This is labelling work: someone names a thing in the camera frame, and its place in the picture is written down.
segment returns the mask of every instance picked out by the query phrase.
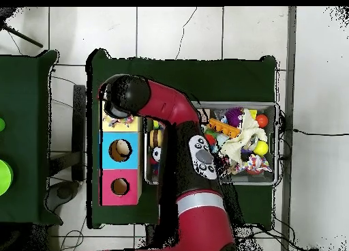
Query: blue panel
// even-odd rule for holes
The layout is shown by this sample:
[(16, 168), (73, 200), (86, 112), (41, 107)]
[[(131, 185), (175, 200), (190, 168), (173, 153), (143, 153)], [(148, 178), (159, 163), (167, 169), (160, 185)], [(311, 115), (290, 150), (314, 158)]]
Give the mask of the blue panel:
[[(103, 132), (102, 167), (103, 169), (137, 169), (138, 168), (138, 132)], [(109, 156), (109, 146), (115, 140), (126, 140), (131, 144), (131, 156), (122, 162), (115, 162)]]

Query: orange ball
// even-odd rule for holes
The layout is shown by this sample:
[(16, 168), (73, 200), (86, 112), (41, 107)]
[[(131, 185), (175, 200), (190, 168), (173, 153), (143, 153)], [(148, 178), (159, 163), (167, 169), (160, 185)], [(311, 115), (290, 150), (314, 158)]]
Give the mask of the orange ball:
[(264, 128), (268, 124), (268, 118), (266, 115), (258, 115), (256, 121), (260, 128)]

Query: shape sorter box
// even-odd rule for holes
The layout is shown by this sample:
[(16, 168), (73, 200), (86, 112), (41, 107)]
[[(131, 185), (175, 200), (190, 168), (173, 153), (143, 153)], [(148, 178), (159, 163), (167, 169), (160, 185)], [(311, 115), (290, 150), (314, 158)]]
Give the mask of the shape sorter box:
[(108, 119), (104, 119), (101, 135), (103, 171), (99, 186), (99, 191), (102, 190), (100, 205), (136, 205), (142, 193), (142, 118), (134, 117), (128, 125), (117, 123), (113, 127), (109, 126)]

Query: green table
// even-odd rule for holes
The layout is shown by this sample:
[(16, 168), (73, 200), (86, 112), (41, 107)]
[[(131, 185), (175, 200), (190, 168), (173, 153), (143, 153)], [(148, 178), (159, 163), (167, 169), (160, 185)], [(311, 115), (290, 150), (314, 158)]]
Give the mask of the green table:
[(46, 210), (48, 183), (48, 74), (57, 52), (37, 57), (0, 55), (0, 159), (13, 169), (14, 180), (0, 196), (0, 222), (61, 224)]
[[(151, 60), (111, 59), (105, 50), (93, 51), (87, 59), (87, 149), (92, 153), (89, 162), (93, 170), (88, 171), (90, 226), (95, 224), (129, 224), (158, 221), (157, 189), (143, 182), (139, 204), (134, 206), (99, 206), (98, 204), (98, 101), (95, 99), (98, 87), (114, 74), (135, 74), (145, 76), (185, 92), (191, 100), (274, 102), (275, 66), (273, 57), (260, 61), (225, 59), (217, 61), (194, 60)], [(271, 229), (272, 186), (223, 187), (230, 219), (237, 224), (261, 223)], [(233, 200), (238, 197), (240, 209)]]

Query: gray plastic bin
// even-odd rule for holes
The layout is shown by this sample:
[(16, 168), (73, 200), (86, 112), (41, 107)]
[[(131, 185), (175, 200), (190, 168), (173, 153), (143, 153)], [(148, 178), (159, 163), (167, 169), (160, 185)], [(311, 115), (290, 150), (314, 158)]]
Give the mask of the gray plastic bin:
[[(234, 183), (236, 185), (273, 185), (277, 182), (278, 167), (277, 167), (277, 153), (278, 153), (278, 126), (279, 121), (279, 106), (274, 102), (192, 102), (196, 108), (209, 109), (209, 110), (222, 110), (223, 115), (226, 110), (234, 107), (243, 107), (248, 109), (254, 109), (259, 114), (264, 114), (268, 117), (268, 125), (264, 128), (264, 131), (268, 137), (269, 151), (264, 156), (267, 159), (269, 166), (273, 172), (264, 171), (259, 175), (249, 175), (245, 171), (236, 174), (228, 175), (223, 178), (219, 178), (221, 183)], [(153, 177), (151, 174), (151, 165), (149, 164), (149, 135), (148, 133), (153, 129), (153, 123), (151, 119), (147, 119), (147, 133), (145, 133), (145, 180), (147, 183), (157, 185), (157, 177)]]

